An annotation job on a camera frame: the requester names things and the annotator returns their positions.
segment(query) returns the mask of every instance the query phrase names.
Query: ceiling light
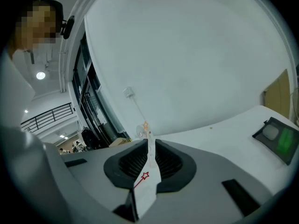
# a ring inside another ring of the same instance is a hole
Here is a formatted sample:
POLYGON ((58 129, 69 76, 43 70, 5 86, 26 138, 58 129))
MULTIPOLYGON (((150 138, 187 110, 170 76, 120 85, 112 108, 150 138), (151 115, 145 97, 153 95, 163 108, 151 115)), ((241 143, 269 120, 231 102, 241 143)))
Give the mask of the ceiling light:
POLYGON ((44 72, 38 72, 36 74, 36 78, 39 79, 39 80, 42 80, 46 77, 46 74, 44 72))

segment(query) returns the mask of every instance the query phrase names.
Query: wall socket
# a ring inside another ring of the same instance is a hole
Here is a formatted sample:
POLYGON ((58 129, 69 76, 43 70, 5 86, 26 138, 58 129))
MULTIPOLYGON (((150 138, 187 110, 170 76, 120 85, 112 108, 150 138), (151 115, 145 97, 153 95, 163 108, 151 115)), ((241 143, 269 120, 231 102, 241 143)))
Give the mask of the wall socket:
POLYGON ((126 98, 129 98, 134 95, 134 92, 130 86, 128 86, 126 89, 123 90, 123 93, 126 98))

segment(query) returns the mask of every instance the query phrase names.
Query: black railing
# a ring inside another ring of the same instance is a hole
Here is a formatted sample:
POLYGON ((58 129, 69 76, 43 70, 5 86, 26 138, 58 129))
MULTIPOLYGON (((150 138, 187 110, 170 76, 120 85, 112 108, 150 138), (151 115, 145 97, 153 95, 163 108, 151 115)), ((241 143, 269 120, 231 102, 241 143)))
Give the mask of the black railing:
POLYGON ((57 120, 73 114, 71 103, 58 106, 21 123, 22 130, 35 132, 57 120))

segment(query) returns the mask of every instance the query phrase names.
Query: people in background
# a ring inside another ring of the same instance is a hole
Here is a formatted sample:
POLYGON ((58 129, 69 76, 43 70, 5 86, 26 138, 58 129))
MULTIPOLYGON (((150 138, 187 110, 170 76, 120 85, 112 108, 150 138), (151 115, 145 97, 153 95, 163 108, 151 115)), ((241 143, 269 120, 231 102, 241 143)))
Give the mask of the people in background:
POLYGON ((70 151, 60 148, 60 154, 70 154, 70 151))
POLYGON ((81 147, 79 146, 81 143, 79 141, 76 141, 76 148, 78 150, 78 152, 85 152, 86 148, 84 147, 84 145, 82 145, 81 147))
POLYGON ((73 153, 78 152, 77 148, 75 147, 75 145, 72 145, 72 149, 73 149, 73 153))

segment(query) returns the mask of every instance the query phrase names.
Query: gray surface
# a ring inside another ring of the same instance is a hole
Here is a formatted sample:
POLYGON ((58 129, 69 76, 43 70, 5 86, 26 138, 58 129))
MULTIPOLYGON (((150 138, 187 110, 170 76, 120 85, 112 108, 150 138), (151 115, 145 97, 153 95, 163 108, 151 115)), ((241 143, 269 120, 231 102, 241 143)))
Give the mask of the gray surface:
POLYGON ((190 155, 196 162, 197 172, 179 192, 158 194, 140 223, 236 222, 243 216, 221 184, 229 179, 236 179, 260 204, 271 198, 266 187, 226 158, 173 142, 165 143, 190 155))
POLYGON ((265 213, 268 213, 277 204, 277 202, 283 196, 284 193, 285 189, 279 191, 270 200, 264 203, 259 209, 257 209, 241 221, 236 222, 235 224, 252 224, 262 221, 261 218, 265 215, 265 213))
POLYGON ((62 159, 62 157, 64 159, 72 160, 72 156, 81 158, 81 155, 84 155, 84 153, 59 155, 58 150, 54 145, 46 145, 44 150, 47 154, 51 171, 53 173, 57 186, 59 187, 61 194, 67 202, 68 209, 72 218, 72 223, 129 223, 129 221, 112 213, 103 205, 100 205, 69 172, 69 169, 64 164, 64 160, 62 159))
MULTIPOLYGON (((128 191, 114 187, 106 177, 104 162, 137 142, 88 153, 63 155, 65 161, 85 158, 87 163, 69 168, 74 178, 98 203, 113 210, 123 204, 128 191)), ((271 194, 258 180, 226 158, 210 152, 165 141, 190 155, 196 162, 194 179, 181 191, 158 194, 157 200, 139 220, 151 223, 233 223, 243 219, 241 212, 224 189, 222 181, 236 179, 260 204, 271 194)))
POLYGON ((67 203, 51 172, 41 141, 29 132, 0 126, 0 144, 11 181, 26 202, 50 223, 70 224, 67 203))
MULTIPOLYGON (((0 129, 1 150, 12 180, 36 211, 54 223, 118 223, 129 221, 109 209, 123 204, 128 191, 116 188, 103 171, 105 160, 137 142, 86 153, 59 155, 52 144, 42 144, 31 133, 0 129), (64 161, 85 158, 68 169, 64 161)), ((138 223, 233 223, 242 219, 221 182, 235 178, 260 204, 270 192, 227 159, 167 142, 189 154, 197 164, 194 179, 181 191, 158 194, 138 223)), ((259 218, 262 209, 256 211, 259 218)))
POLYGON ((73 177, 80 183, 85 191, 98 203, 113 211, 119 205, 123 205, 128 196, 127 189, 115 187, 104 173, 105 161, 139 141, 116 147, 103 148, 89 152, 62 155, 64 161, 72 161, 83 158, 87 162, 69 167, 73 177))

